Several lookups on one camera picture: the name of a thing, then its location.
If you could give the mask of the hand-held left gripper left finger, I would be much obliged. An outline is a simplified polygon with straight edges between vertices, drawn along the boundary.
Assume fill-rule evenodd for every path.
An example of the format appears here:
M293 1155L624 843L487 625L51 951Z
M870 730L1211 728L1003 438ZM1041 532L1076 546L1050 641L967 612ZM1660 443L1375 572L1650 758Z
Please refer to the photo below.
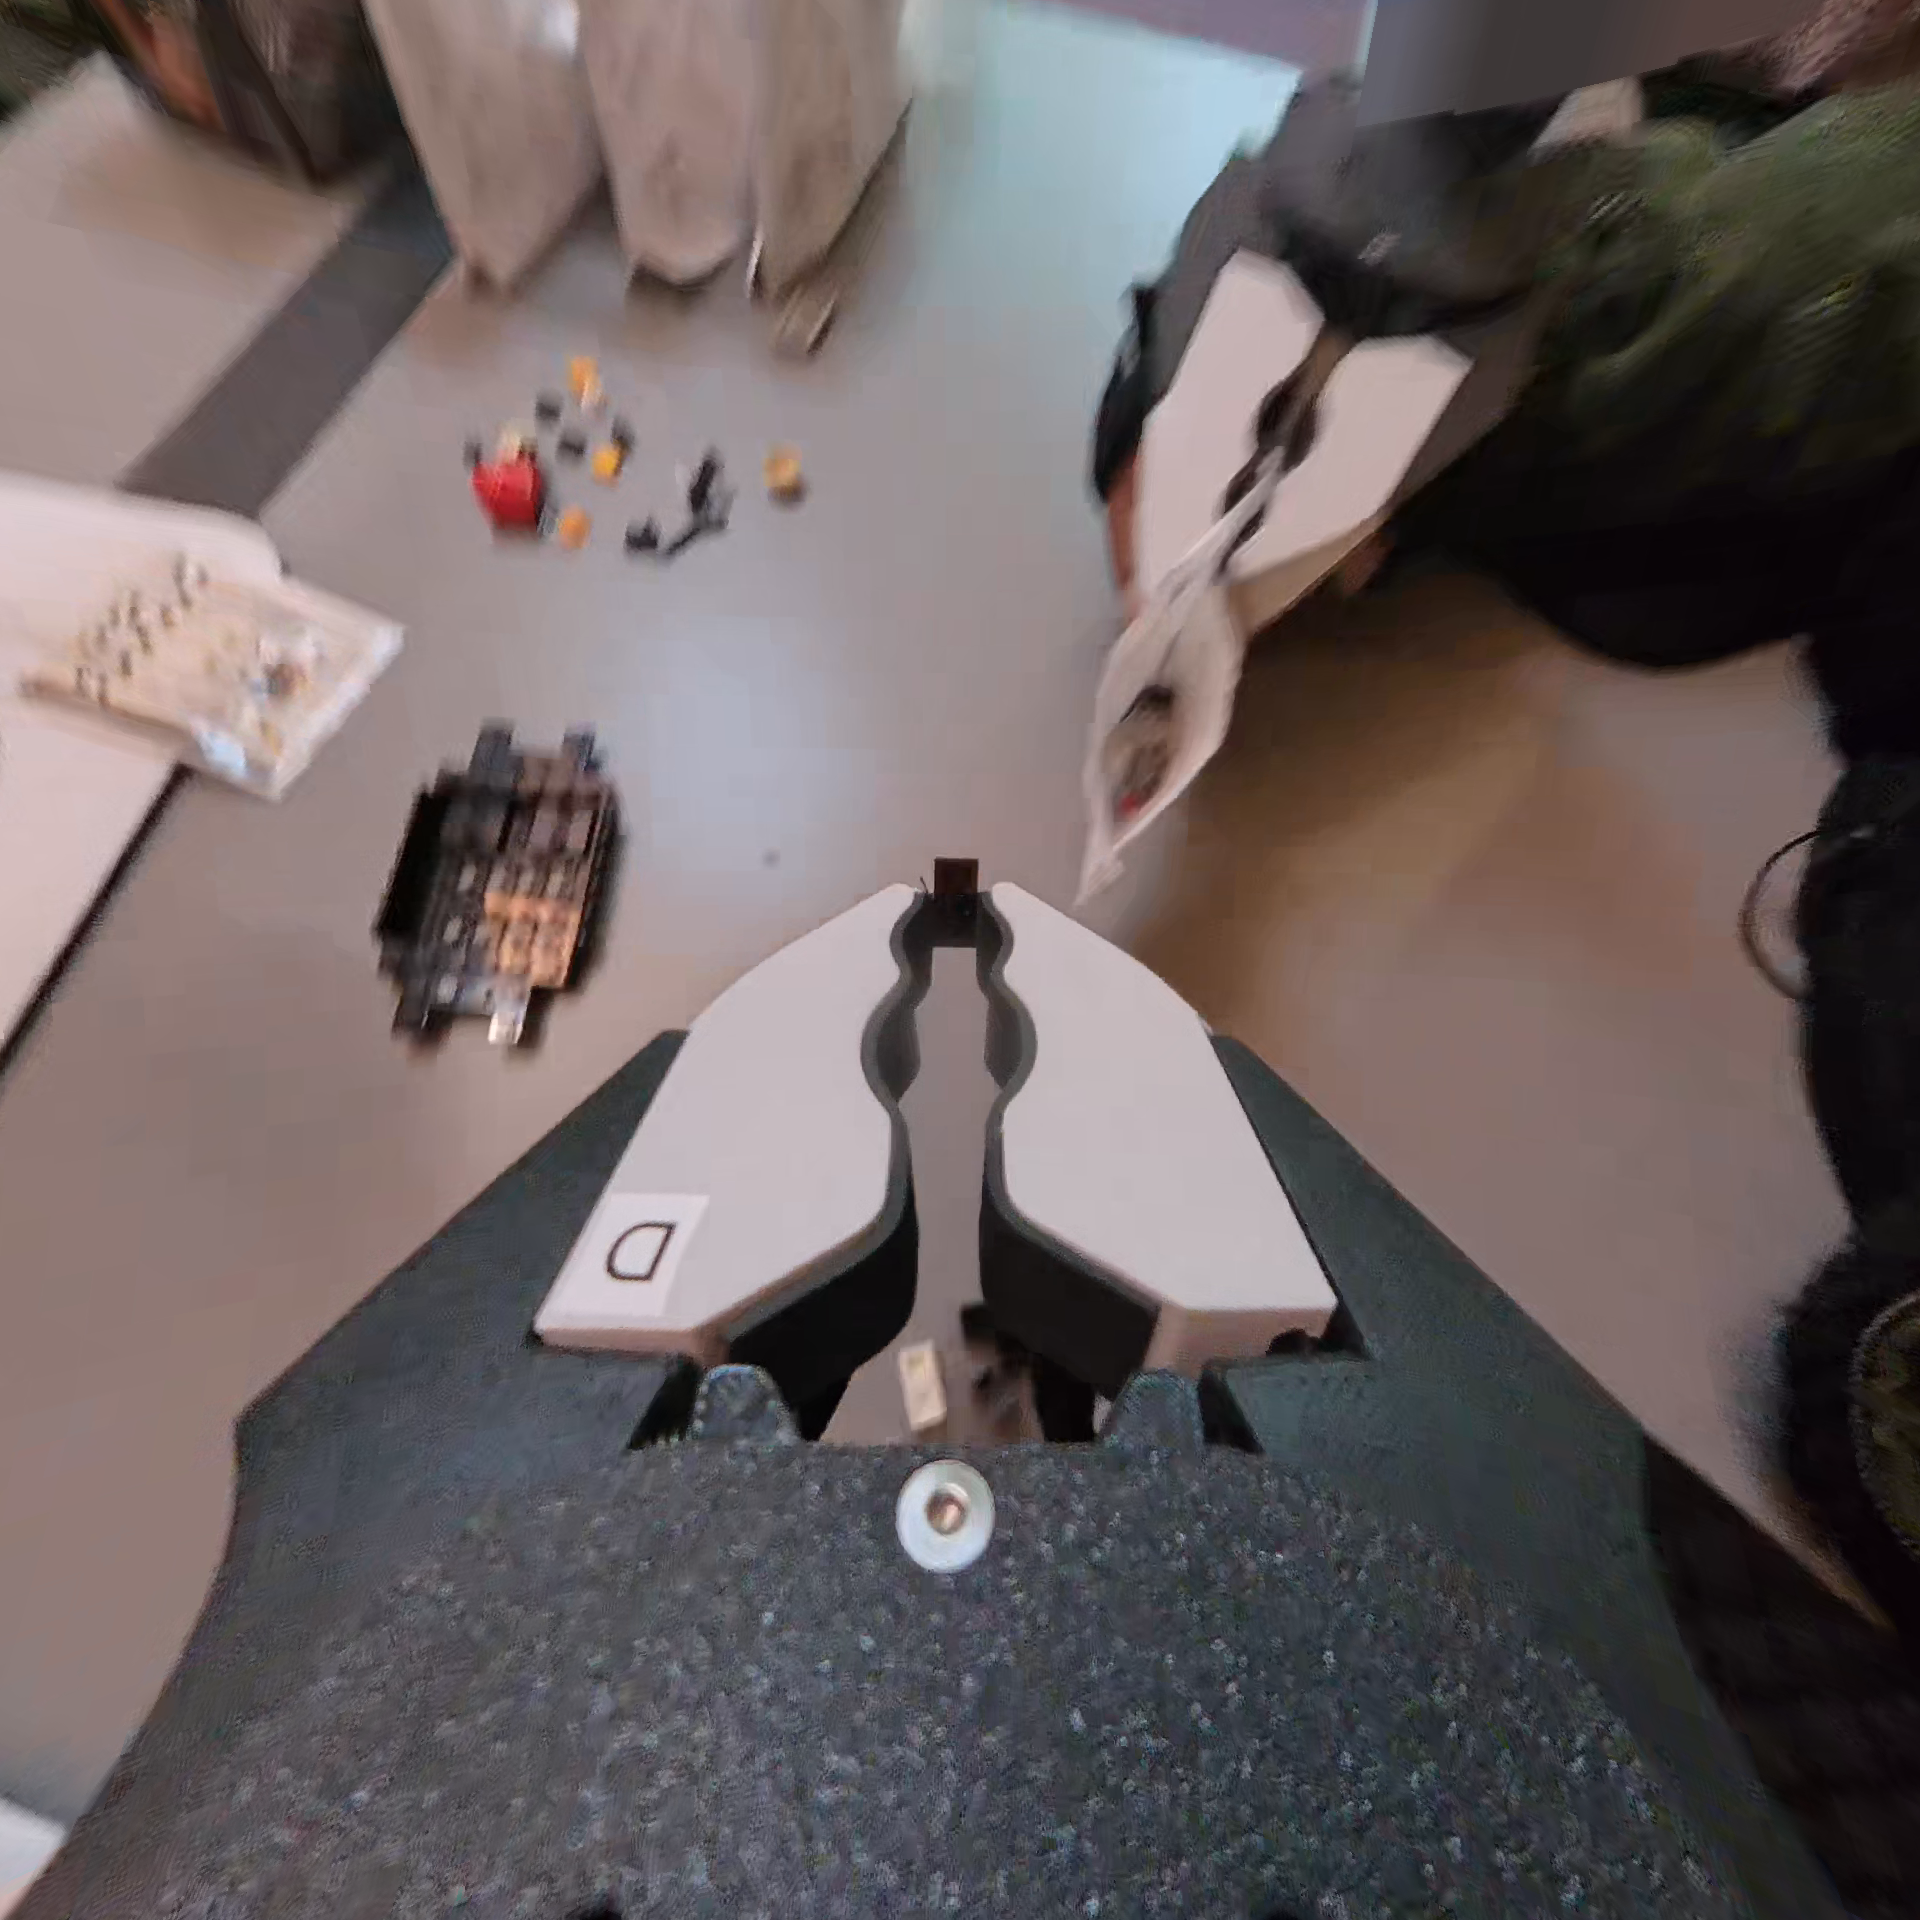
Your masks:
M917 1304L920 903L883 886L691 1021L534 1315L543 1348L748 1365L828 1428Z

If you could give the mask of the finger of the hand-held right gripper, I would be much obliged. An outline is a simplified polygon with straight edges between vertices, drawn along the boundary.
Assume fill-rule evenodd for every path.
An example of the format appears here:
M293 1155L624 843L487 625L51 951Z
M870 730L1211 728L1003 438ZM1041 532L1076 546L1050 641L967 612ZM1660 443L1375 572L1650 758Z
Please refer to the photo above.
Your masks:
M1321 314L1290 269L1237 253L1203 300L1164 397L1147 411L1133 469L1133 594L1146 595L1223 515L1258 454L1269 391L1310 366ZM1300 602L1321 574L1324 448L1309 438L1250 537L1227 557L1234 602Z
M1263 632L1383 524L1472 363L1444 340L1349 348L1313 408L1309 451L1286 468L1227 564L1237 632Z

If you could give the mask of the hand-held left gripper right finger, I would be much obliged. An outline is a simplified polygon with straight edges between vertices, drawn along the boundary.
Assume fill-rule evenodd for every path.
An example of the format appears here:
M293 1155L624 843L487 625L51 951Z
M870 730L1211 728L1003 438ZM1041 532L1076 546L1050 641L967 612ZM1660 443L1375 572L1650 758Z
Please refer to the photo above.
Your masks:
M1047 1442L1138 1373L1316 1352L1335 1287L1208 1021L1042 899L981 899L981 1304Z

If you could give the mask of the cluster of grey tan bricks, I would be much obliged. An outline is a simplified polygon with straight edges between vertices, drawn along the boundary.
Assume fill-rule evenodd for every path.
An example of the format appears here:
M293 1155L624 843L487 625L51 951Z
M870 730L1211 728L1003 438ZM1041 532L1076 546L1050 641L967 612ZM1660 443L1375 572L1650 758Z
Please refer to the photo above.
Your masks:
M917 1442L1015 1443L1041 1434L1034 1357L986 1302L957 1308L950 1339L900 1345L897 1388Z

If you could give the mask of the small white paper bag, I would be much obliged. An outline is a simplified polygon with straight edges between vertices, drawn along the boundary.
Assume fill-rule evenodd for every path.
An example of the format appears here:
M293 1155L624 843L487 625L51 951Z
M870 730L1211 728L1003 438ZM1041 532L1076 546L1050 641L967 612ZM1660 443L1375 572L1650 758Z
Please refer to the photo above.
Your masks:
M1243 517L1226 515L1140 599L1092 692L1081 758L1076 904L1121 878L1123 856L1203 772L1233 718L1243 644L1227 561Z

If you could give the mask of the person's right forearm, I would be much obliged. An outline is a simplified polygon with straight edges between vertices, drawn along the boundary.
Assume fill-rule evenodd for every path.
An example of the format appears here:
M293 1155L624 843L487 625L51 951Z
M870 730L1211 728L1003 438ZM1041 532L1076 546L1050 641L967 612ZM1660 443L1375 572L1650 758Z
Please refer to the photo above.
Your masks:
M1790 491L1916 448L1916 58L1734 138L1652 121L1549 255L1522 414L1556 458Z

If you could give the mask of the grey desk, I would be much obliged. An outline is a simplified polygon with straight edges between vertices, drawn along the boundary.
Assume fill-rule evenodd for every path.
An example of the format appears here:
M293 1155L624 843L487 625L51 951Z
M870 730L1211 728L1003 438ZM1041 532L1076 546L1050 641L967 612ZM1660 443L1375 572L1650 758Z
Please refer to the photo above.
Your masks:
M823 357L735 279L628 296L588 218L428 298L431 203L297 196L94 70L5 145L5 466L262 515L408 639L280 804L185 784L5 1066L5 1793L73 1819L191 1628L239 1411L660 1029L942 853L1068 903L1121 296L1282 65L926 4L900 201ZM494 539L463 447L574 356L727 533ZM777 503L762 455L795 444ZM482 722L603 735L604 961L508 1057L392 1037L370 915ZM1597 662L1472 574L1295 617L1096 924L1255 1048L1678 1457L1841 1579L1771 1469L1778 1312L1841 1230L1739 899L1836 776L1774 647Z

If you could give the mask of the black toy chassis plate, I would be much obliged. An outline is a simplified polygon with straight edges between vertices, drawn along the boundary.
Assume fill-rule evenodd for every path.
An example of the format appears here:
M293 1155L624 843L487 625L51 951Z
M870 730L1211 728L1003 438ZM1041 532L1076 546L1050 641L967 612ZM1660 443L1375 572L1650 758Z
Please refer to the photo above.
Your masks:
M597 963L621 862L621 797L597 735L534 747L484 726L423 781L370 924L395 1035L438 1048L541 1044L551 1009Z

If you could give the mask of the cluster of black yellow bricks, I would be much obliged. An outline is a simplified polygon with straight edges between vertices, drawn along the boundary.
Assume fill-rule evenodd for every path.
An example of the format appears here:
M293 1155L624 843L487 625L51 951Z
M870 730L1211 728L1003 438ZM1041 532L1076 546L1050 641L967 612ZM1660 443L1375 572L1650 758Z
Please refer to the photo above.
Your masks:
M730 528L735 485L719 448L672 454L595 357L571 357L534 389L519 451L541 481L535 533L561 553L667 566Z

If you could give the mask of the red toy minifigure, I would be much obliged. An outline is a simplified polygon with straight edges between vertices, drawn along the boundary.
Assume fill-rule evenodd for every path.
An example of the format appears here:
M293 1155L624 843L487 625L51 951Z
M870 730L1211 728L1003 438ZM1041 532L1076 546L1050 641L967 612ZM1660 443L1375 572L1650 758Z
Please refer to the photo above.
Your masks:
M467 485L482 521L494 539L541 539L548 521L548 479L541 466L538 438L522 429L507 429L463 447Z

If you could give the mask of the yellow black sticker sheet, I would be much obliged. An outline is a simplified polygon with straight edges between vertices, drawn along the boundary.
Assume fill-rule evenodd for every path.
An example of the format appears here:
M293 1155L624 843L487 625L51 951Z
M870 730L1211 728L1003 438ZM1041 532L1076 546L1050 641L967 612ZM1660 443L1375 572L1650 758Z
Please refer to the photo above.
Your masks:
M20 689L167 742L199 775L282 800L397 659L404 627L301 579L172 553L113 579L28 656Z

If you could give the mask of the white book stand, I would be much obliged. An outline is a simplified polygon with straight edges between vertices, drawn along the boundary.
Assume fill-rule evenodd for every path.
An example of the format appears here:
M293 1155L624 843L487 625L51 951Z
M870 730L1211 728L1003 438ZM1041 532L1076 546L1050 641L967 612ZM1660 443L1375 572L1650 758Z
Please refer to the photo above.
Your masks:
M3 1040L61 964L173 776L173 751L94 707L26 692L28 672L110 599L173 558L264 585L282 572L250 517L3 475Z

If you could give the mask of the black honeycomb cushion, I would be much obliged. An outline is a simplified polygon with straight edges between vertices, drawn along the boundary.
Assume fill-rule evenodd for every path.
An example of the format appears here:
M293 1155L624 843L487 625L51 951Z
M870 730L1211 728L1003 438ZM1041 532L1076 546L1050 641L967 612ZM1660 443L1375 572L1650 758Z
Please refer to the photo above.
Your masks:
M1848 1916L1918 1916L1916 1659L1679 1457L1644 1442L1678 1633Z

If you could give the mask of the black toy set box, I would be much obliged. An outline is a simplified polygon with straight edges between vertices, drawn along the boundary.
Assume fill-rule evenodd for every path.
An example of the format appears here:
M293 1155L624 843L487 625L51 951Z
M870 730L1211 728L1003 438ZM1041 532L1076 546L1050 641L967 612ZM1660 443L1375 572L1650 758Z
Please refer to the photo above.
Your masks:
M401 136L361 2L82 2L136 94L162 116L309 184Z

